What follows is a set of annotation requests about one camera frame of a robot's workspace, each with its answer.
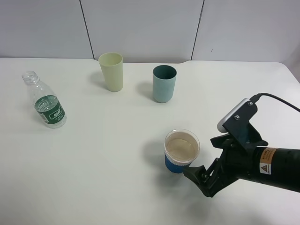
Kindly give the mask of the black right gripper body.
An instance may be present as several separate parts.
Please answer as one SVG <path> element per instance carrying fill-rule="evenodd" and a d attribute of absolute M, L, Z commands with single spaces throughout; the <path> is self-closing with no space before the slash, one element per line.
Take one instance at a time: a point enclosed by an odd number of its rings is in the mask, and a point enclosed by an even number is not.
<path fill-rule="evenodd" d="M 245 149 L 234 140 L 229 148 L 222 148 L 221 156 L 216 158 L 211 165 L 217 166 L 218 174 L 225 187 L 237 181 L 238 175 L 249 174 L 253 167 L 255 148 Z"/>

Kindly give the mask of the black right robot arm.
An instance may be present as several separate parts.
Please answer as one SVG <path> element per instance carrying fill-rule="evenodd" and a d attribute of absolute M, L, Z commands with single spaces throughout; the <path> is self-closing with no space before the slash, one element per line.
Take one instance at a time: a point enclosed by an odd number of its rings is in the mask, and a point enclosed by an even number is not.
<path fill-rule="evenodd" d="M 206 197 L 213 197 L 239 179 L 299 192 L 299 150 L 270 148 L 265 141 L 242 147 L 230 134 L 212 138 L 211 143 L 223 151 L 208 169 L 203 165 L 183 169 L 184 176 Z"/>

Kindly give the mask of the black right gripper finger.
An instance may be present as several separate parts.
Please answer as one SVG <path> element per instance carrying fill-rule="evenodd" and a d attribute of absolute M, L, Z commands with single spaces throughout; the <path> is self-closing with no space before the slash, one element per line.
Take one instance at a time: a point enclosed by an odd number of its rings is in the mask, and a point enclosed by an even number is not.
<path fill-rule="evenodd" d="M 217 166 L 211 165 L 207 170 L 200 167 L 185 167 L 183 174 L 191 180 L 206 197 L 213 197 L 216 193 L 225 188 L 225 185 L 218 174 Z"/>
<path fill-rule="evenodd" d="M 214 148 L 229 148 L 233 143 L 233 137 L 225 134 L 211 138 L 210 142 Z"/>

